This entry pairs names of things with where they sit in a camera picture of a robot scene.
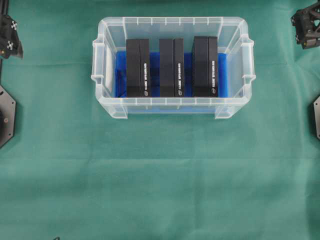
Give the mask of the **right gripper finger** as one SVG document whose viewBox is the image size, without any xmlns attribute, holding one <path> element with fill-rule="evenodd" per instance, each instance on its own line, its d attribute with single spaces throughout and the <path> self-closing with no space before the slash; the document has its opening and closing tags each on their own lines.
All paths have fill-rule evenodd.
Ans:
<svg viewBox="0 0 320 240">
<path fill-rule="evenodd" d="M 295 27 L 295 40 L 303 49 L 320 46 L 320 1 L 306 8 L 298 9 L 291 17 Z"/>
</svg>

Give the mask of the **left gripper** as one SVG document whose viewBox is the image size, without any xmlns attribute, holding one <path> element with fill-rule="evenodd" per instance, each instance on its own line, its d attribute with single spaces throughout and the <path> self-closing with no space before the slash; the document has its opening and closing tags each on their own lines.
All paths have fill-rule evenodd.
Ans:
<svg viewBox="0 0 320 240">
<path fill-rule="evenodd" d="M 23 46 L 18 36 L 18 23 L 9 15 L 0 15 L 0 57 L 10 56 L 22 59 Z"/>
</svg>

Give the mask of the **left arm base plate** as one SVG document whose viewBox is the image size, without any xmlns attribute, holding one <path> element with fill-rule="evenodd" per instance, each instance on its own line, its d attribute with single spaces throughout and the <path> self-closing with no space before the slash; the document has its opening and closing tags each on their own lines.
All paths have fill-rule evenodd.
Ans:
<svg viewBox="0 0 320 240">
<path fill-rule="evenodd" d="M 15 131 L 16 101 L 0 86 L 0 147 L 2 148 Z"/>
</svg>

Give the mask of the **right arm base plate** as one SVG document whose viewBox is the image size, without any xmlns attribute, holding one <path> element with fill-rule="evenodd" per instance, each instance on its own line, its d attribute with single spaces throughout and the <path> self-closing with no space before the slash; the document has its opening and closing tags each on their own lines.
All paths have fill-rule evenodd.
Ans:
<svg viewBox="0 0 320 240">
<path fill-rule="evenodd" d="M 309 133 L 320 140 L 320 96 L 315 97 L 307 106 L 307 123 Z"/>
</svg>

